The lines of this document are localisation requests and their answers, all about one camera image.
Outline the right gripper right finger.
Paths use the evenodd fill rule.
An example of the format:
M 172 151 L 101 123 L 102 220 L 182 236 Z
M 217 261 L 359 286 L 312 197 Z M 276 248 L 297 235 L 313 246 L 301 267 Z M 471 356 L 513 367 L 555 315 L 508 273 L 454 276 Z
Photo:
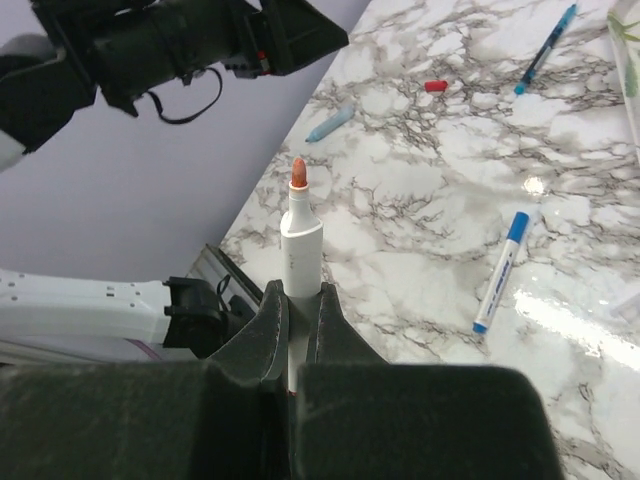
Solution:
M 298 374 L 300 479 L 559 479 L 542 401 L 522 373 L 489 365 L 390 364 L 325 284 Z

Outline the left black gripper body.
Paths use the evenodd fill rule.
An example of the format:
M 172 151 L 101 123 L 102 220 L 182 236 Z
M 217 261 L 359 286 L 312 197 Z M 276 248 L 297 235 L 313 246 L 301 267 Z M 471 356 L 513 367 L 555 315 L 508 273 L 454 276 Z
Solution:
M 278 1 L 91 1 L 98 83 L 140 95 L 222 63 L 242 78 L 275 74 Z

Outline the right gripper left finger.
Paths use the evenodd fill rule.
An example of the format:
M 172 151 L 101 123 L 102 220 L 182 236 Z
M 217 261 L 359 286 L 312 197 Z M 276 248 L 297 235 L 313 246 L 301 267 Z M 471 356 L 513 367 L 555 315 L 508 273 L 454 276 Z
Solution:
M 286 479 L 288 303 L 210 358 L 1 371 L 5 479 Z

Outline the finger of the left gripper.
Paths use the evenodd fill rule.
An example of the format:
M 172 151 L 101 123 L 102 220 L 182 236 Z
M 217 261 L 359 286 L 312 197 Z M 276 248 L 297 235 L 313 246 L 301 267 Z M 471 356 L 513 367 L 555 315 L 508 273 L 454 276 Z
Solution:
M 269 2 L 270 73 L 287 76 L 349 44 L 348 33 L 311 3 Z

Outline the white marker pen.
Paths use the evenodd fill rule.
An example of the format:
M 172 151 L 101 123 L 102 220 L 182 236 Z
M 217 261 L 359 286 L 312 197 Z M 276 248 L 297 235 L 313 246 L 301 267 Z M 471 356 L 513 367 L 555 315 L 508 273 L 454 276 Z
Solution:
M 511 222 L 501 255 L 488 282 L 487 291 L 480 303 L 478 313 L 473 321 L 472 330 L 474 333 L 484 334 L 491 326 L 529 221 L 530 216 L 527 213 L 517 212 Z

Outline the white red marker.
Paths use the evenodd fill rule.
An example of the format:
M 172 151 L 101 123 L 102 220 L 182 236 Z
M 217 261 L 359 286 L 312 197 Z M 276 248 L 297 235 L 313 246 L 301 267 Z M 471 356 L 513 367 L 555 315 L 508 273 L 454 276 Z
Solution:
M 288 210 L 280 222 L 282 282 L 289 300 L 288 389 L 297 392 L 297 371 L 305 362 L 311 323 L 321 291 L 323 222 L 310 203 L 306 163 L 292 164 Z

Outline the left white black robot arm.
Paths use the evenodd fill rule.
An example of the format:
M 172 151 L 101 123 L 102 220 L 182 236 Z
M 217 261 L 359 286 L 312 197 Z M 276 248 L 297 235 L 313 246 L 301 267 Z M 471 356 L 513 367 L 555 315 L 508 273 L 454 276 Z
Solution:
M 330 57 L 286 77 L 218 69 L 158 89 L 130 117 L 98 99 L 43 148 L 1 176 L 1 264 L 41 275 L 109 281 L 184 275 L 220 242 Z

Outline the blue gel pen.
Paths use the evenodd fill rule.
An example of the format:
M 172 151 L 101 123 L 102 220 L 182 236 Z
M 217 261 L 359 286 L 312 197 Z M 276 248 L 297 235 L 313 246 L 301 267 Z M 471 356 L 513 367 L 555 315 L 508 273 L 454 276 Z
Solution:
M 531 64 L 525 70 L 523 76 L 515 86 L 514 93 L 517 96 L 522 95 L 530 86 L 538 70 L 545 62 L 546 58 L 555 47 L 557 41 L 563 35 L 569 23 L 575 17 L 576 13 L 577 4 L 573 3 L 569 8 L 566 9 L 560 20 L 556 23 L 552 32 L 549 34 L 539 51 L 536 53 Z

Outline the red marker cap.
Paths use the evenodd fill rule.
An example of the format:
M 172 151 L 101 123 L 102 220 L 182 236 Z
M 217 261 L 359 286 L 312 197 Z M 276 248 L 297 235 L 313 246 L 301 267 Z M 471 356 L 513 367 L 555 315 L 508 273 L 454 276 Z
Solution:
M 439 94 L 447 91 L 449 83 L 446 80 L 431 80 L 424 83 L 424 90 L 429 94 Z

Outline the floral serving tray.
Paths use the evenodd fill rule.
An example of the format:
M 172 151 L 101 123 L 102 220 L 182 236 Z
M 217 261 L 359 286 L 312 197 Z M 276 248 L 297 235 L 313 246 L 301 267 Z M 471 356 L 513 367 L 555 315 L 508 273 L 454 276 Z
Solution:
M 608 11 L 607 26 L 636 155 L 639 155 L 639 1 L 616 1 Z

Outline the aluminium frame rail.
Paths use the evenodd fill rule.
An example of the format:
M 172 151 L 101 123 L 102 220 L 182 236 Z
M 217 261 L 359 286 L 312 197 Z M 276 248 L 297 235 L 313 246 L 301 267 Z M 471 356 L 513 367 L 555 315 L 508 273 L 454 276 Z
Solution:
M 230 305 L 234 297 L 239 297 L 253 313 L 259 308 L 263 291 L 219 247 L 206 245 L 192 263 L 187 276 L 206 280 L 214 288 L 229 277 L 227 288 L 222 293 L 225 303 Z

